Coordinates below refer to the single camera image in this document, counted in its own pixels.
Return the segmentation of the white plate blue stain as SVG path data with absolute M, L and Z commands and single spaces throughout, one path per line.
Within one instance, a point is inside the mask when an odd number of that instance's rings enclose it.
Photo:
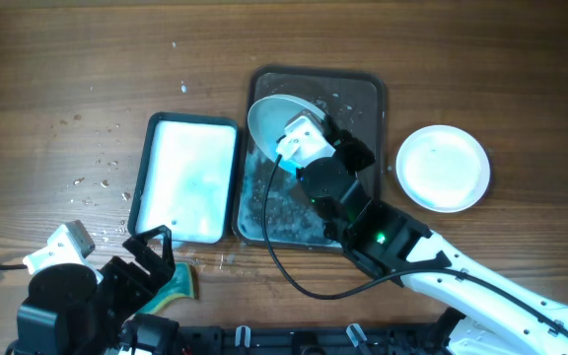
M 485 149 L 467 132 L 430 125 L 410 134 L 394 164 L 398 184 L 421 207 L 457 213 L 475 205 L 491 180 Z

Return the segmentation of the grey plate with blue stain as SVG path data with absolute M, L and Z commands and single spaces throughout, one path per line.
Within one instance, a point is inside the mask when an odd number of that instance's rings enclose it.
M 310 111 L 322 123 L 326 114 L 308 101 L 290 95 L 272 95 L 255 102 L 248 112 L 248 129 L 255 145 L 274 162 L 277 141 L 285 125 L 299 112 Z

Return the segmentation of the green yellow scrubbing sponge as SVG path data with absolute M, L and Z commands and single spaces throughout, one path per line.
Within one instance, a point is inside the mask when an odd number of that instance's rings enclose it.
M 185 298 L 196 298 L 192 268 L 188 263 L 178 262 L 171 280 L 138 311 L 138 314 L 155 314 L 171 301 Z

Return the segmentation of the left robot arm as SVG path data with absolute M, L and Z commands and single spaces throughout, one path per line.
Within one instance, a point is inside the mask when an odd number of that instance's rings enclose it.
M 17 313 L 18 338 L 6 352 L 104 354 L 115 349 L 124 322 L 156 296 L 176 269 L 172 231 L 164 225 L 123 246 L 133 262 L 115 256 L 99 271 L 65 263 L 36 274 Z

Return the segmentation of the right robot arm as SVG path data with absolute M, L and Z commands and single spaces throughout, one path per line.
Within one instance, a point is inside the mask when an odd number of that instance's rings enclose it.
M 455 354 L 568 354 L 568 306 L 477 263 L 408 214 L 371 197 L 357 174 L 373 153 L 347 131 L 304 111 L 278 144 L 325 235 L 376 286 L 392 281 L 457 312 L 443 339 Z

